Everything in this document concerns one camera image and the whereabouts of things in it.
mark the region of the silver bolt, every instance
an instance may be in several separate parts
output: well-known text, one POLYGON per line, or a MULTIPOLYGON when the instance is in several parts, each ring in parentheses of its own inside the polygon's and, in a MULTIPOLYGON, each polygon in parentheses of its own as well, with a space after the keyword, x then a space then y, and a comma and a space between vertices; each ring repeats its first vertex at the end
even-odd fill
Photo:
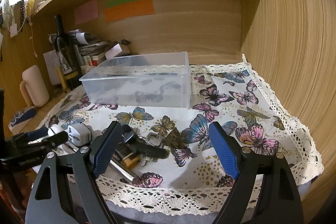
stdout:
POLYGON ((83 146, 79 151, 81 153, 86 153, 87 151, 89 151, 89 148, 87 146, 83 146))
POLYGON ((54 157, 54 155, 55 155, 54 152, 49 152, 49 153, 47 154, 47 158, 51 159, 51 158, 54 157))
POLYGON ((278 159, 283 159, 283 158, 284 158, 284 155, 283 155, 283 153, 281 153, 281 152, 276 152, 275 156, 276 156, 278 159))
POLYGON ((243 146, 241 148, 241 150, 245 153, 245 154, 248 154, 248 153, 251 153, 251 148, 247 147, 247 146, 243 146))

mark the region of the green sticky note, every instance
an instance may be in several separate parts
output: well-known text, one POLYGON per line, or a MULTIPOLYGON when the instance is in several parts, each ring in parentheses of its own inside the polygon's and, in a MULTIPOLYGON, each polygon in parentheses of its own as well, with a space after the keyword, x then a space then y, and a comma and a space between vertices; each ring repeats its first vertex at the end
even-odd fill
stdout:
POLYGON ((106 8, 111 8, 113 6, 117 6, 117 5, 120 5, 120 4, 125 4, 127 2, 132 2, 132 1, 137 1, 137 0, 110 0, 106 4, 106 8))

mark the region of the butterfly print tablecloth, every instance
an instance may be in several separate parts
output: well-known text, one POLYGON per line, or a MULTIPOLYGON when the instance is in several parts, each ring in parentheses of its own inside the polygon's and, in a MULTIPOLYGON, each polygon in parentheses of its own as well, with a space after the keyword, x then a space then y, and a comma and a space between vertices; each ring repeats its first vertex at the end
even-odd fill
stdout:
MULTIPOLYGON (((143 212, 204 215, 221 209, 234 180, 225 174, 209 140, 212 121, 256 153, 282 152, 296 183, 306 183, 323 171, 308 128, 288 114, 243 59, 235 65, 191 66, 189 110, 91 104, 80 86, 50 111, 41 126, 58 123, 67 128, 83 122, 92 127, 93 135, 99 135, 112 120, 118 120, 142 136, 155 132, 166 137, 165 144, 182 143, 181 149, 165 146, 170 150, 167 159, 135 167, 140 179, 134 185, 124 183, 112 168, 97 179, 105 199, 143 212), (176 140, 175 128, 181 140, 176 140)), ((249 207, 256 204, 261 180, 258 176, 249 207)))

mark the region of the dark glass bottle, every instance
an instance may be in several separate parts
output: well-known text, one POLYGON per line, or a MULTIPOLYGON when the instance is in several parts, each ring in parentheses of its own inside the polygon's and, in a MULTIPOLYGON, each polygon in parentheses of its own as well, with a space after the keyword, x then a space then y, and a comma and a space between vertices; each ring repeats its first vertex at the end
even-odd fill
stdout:
POLYGON ((55 50, 68 86, 73 90, 81 85, 79 79, 82 76, 82 72, 78 65, 71 39, 64 32, 61 15, 56 15, 54 19, 57 29, 57 36, 54 42, 55 50))

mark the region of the pink sticky note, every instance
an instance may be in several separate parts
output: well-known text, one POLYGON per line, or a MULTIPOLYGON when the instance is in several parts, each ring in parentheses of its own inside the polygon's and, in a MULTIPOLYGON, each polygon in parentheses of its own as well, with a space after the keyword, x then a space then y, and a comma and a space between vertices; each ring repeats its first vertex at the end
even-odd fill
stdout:
POLYGON ((89 20, 98 18, 97 0, 91 0, 75 9, 75 24, 88 22, 89 20))

